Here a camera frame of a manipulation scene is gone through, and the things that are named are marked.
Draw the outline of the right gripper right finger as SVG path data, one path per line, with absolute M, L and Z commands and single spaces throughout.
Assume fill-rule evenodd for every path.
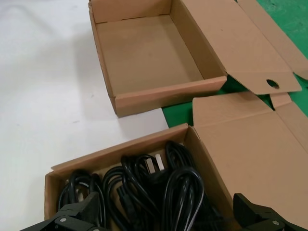
M 243 231 L 305 231 L 270 207 L 251 203 L 243 194 L 233 196 L 233 215 Z

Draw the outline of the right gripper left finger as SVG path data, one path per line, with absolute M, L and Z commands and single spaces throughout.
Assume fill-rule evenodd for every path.
M 99 195 L 91 192 L 85 200 L 63 206 L 52 218 L 25 228 L 25 231 L 104 231 L 95 224 Z

